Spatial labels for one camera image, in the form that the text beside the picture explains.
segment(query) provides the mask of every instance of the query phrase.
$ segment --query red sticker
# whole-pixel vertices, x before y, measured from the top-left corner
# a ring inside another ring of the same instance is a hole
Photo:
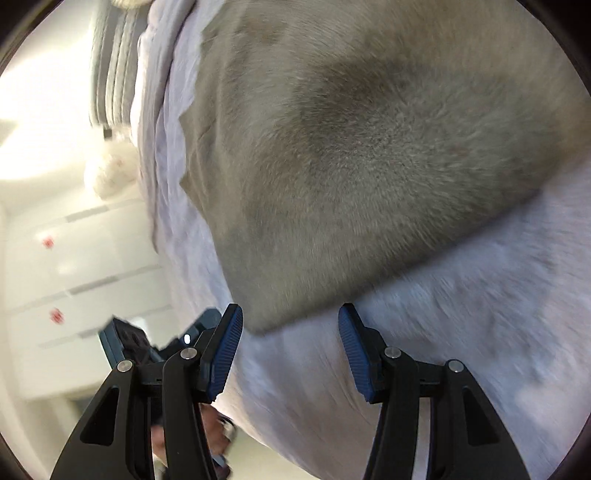
[[[57,325],[64,323],[64,314],[59,309],[53,309],[50,312],[49,317],[51,318],[51,321]]]
[[[50,236],[45,237],[41,243],[43,243],[43,246],[45,248],[53,248],[54,245],[53,238],[51,238]]]

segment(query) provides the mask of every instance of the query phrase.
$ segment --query white blanket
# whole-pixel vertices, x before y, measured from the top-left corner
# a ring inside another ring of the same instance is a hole
[[[181,327],[231,301],[208,227],[179,186],[178,119],[193,101],[201,31],[222,3],[157,0],[140,45],[134,118],[143,184]],[[533,480],[552,474],[591,412],[590,219],[591,160],[479,235],[356,301],[389,345],[417,360],[466,363]],[[245,332],[216,406],[313,475],[359,480],[379,406],[355,389],[337,311],[264,337]]]

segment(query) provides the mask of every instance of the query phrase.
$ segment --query white cabinet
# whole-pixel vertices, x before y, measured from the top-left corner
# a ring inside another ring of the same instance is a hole
[[[144,319],[160,345],[177,333],[145,205],[87,195],[70,192],[8,225],[8,332],[27,399],[100,384],[110,369],[98,331],[113,315]]]

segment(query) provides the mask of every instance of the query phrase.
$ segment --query human hand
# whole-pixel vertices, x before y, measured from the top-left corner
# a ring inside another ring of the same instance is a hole
[[[224,435],[225,429],[220,422],[219,412],[211,405],[199,404],[201,420],[207,437],[207,445],[212,455],[222,455],[230,446],[230,440]],[[161,425],[152,427],[152,452],[163,464],[166,462],[166,448],[164,429]]]

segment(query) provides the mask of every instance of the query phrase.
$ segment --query metal screw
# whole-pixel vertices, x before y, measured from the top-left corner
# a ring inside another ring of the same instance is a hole
[[[384,355],[388,358],[400,358],[402,352],[400,351],[400,348],[396,348],[395,346],[388,346],[386,347],[386,350],[384,350]]]
[[[464,371],[464,364],[459,360],[452,360],[447,366],[449,367],[449,370],[457,374]]]
[[[129,370],[131,370],[131,367],[133,366],[134,363],[131,360],[122,360],[117,364],[117,370],[119,370],[122,373],[125,373],[129,372]]]
[[[197,356],[197,351],[193,347],[185,348],[181,351],[181,358],[191,360]]]

